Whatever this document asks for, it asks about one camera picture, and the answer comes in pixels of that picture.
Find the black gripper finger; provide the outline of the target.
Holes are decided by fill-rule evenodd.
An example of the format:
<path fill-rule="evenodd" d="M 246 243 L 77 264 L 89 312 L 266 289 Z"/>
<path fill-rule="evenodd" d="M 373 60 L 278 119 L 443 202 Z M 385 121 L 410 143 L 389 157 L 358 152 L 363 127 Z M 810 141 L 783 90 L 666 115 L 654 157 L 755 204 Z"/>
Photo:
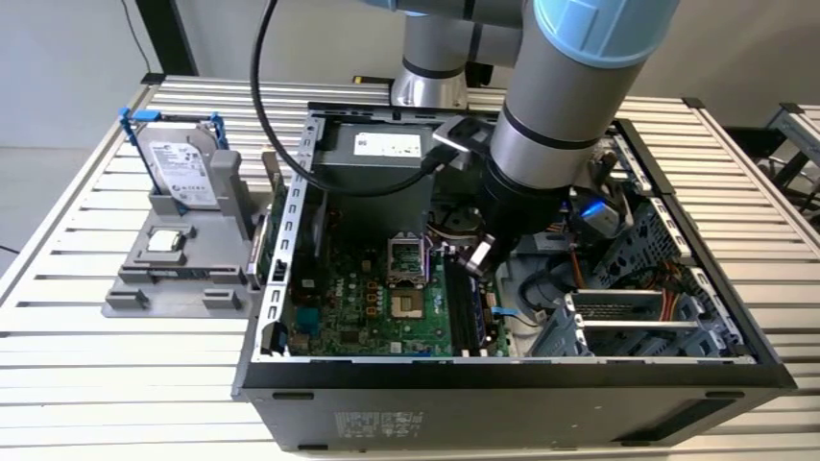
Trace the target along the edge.
<path fill-rule="evenodd" d="M 485 277 L 495 269 L 495 238 L 483 234 L 458 256 L 458 263 L 470 277 Z"/>

